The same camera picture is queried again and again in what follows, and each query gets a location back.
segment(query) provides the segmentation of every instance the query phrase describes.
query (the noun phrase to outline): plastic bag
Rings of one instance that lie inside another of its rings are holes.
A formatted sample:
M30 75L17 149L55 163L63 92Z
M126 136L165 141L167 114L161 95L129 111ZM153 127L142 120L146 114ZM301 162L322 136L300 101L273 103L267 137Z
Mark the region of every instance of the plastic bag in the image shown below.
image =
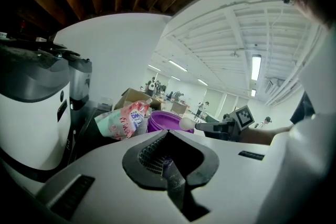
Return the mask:
M130 138L149 108L151 99L137 101L121 109L101 114L95 118L100 133L116 140Z

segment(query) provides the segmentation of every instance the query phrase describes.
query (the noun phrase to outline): cardboard box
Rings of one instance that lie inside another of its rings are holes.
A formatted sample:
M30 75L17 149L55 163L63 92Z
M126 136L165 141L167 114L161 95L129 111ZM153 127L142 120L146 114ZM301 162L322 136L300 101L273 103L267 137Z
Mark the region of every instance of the cardboard box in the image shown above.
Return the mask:
M150 105L154 110L161 110L161 102L150 97L149 95L139 92L135 89L128 88L122 95L121 99L115 104L114 110L124 107L126 101L135 102L135 101L146 101L151 98L153 101Z

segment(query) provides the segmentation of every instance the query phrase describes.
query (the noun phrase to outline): white ceiling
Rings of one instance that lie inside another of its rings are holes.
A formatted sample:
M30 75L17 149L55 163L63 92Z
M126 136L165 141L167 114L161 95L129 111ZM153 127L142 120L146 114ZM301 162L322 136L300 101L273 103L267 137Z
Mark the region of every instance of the white ceiling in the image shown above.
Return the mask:
M284 98L300 87L291 73L319 31L281 0L199 0L169 22L150 64L182 81L202 79L213 89L244 97L257 89L256 98L263 101L270 99L265 93L270 79L287 79L293 87L284 88ZM251 80L253 54L262 57L258 81Z

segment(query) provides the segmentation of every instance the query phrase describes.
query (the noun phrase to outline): black slot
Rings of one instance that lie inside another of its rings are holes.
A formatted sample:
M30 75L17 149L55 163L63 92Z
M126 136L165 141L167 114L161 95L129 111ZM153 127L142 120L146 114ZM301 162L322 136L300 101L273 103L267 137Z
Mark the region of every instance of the black slot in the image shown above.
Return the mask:
M249 151L242 151L238 155L243 156L243 157L248 157L248 158L251 158L251 159L257 159L259 161L262 161L263 158L265 157L264 155L257 154L257 153L252 153L252 152L249 152Z
M68 107L68 102L67 102L67 100L65 100L57 111L57 122L59 122L59 120L61 119L61 117L62 117L65 109L67 109L67 107Z
M71 187L51 207L51 210L59 216L70 220L85 193L89 190L94 178L80 176Z

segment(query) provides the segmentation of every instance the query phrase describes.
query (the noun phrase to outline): person's arm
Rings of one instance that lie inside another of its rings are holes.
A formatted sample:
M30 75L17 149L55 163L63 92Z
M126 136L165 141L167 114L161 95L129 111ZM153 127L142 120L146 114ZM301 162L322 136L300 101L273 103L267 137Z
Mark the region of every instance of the person's arm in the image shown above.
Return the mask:
M240 134L241 143L270 145L276 134L289 132L293 125L275 130L260 130L256 128L246 128Z

